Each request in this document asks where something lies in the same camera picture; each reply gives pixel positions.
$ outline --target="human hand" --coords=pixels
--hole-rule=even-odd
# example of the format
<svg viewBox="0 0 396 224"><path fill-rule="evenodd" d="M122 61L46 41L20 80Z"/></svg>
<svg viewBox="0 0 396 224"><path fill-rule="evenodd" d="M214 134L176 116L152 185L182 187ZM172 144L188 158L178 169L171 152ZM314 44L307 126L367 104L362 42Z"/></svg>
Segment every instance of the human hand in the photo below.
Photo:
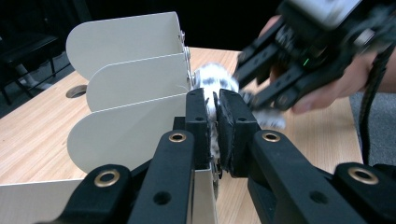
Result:
<svg viewBox="0 0 396 224"><path fill-rule="evenodd" d="M271 18L262 28L260 35L263 35L274 25L279 17L274 16ZM330 106L338 98L348 97L357 91L363 91L374 58L375 53L356 56L342 77L317 90L309 92L291 108L291 111L295 114L303 114L310 110L325 108ZM274 65L271 69L270 82L281 76L283 70L281 66Z"/></svg>

